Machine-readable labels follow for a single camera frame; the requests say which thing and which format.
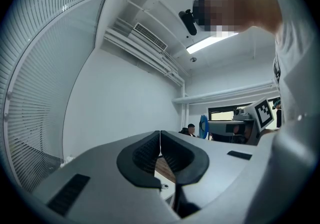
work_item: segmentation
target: air conditioner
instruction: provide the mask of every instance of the air conditioner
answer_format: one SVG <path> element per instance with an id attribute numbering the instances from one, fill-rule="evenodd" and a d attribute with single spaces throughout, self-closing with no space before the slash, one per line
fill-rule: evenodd
<path id="1" fill-rule="evenodd" d="M 156 36 L 153 32 L 149 29 L 144 27 L 141 23 L 137 23 L 130 34 L 138 37 L 139 39 L 143 40 L 146 44 L 151 46 L 157 52 L 163 52 L 167 48 L 167 44 L 163 42 L 158 36 Z"/>

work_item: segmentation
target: air vent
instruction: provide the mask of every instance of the air vent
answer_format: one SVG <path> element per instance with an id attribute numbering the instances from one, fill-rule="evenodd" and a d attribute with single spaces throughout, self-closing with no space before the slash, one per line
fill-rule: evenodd
<path id="1" fill-rule="evenodd" d="M 159 37 L 157 37 L 154 33 L 145 28 L 141 23 L 137 23 L 133 29 L 141 35 L 143 35 L 153 44 L 155 44 L 162 51 L 165 51 L 165 49 L 167 48 L 167 45 L 161 39 L 159 39 Z"/>

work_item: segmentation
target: black slot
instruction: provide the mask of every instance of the black slot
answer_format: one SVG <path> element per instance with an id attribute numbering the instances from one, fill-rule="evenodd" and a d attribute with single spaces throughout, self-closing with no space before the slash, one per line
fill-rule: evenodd
<path id="1" fill-rule="evenodd" d="M 236 158 L 242 158 L 242 159 L 245 159 L 245 160 L 250 160 L 250 158 L 252 157 L 251 154 L 246 154 L 246 153 L 233 151 L 233 150 L 229 151 L 227 153 L 227 155 L 230 155 L 230 156 L 233 156 L 233 157 L 236 157 Z"/>
<path id="2" fill-rule="evenodd" d="M 88 176 L 76 174 L 47 206 L 57 214 L 65 216 L 89 180 Z"/>

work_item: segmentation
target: white wall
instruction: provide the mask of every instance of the white wall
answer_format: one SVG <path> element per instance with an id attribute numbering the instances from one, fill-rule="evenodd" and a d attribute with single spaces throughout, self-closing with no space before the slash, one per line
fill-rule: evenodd
<path id="1" fill-rule="evenodd" d="M 272 80 L 274 57 L 274 48 L 265 48 L 259 52 L 255 59 L 246 59 L 236 65 L 221 67 L 212 70 L 212 72 L 207 70 L 205 73 L 192 76 L 187 80 L 186 92 L 189 96 L 193 96 Z M 200 116 L 202 114 L 208 115 L 208 108 L 252 103 L 263 97 L 270 99 L 279 96 L 277 92 L 268 93 L 268 90 L 261 92 L 265 92 L 265 94 L 259 96 L 249 94 L 237 100 L 190 105 L 189 123 L 195 125 L 195 131 L 198 134 Z"/>
<path id="2" fill-rule="evenodd" d="M 64 158 L 135 134 L 180 129 L 181 107 L 171 102 L 180 88 L 118 48 L 104 47 L 112 54 L 94 50 L 73 87 L 64 120 Z"/>
<path id="3" fill-rule="evenodd" d="M 246 58 L 234 65 L 205 69 L 186 81 L 190 96 L 266 82 L 273 78 L 274 47 L 259 50 L 255 59 Z"/>

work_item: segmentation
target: curved panel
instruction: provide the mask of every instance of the curved panel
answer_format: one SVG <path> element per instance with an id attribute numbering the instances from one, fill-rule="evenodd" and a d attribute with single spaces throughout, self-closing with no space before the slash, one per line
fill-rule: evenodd
<path id="1" fill-rule="evenodd" d="M 94 47 L 102 1 L 81 5 L 50 27 L 11 81 L 4 123 L 7 143 L 18 180 L 30 192 L 62 161 L 64 115 L 77 75 Z"/>
<path id="2" fill-rule="evenodd" d="M 82 0 L 14 0 L 0 26 L 0 123 L 11 76 L 36 35 L 55 17 Z M 0 156 L 7 165 L 0 134 Z"/>

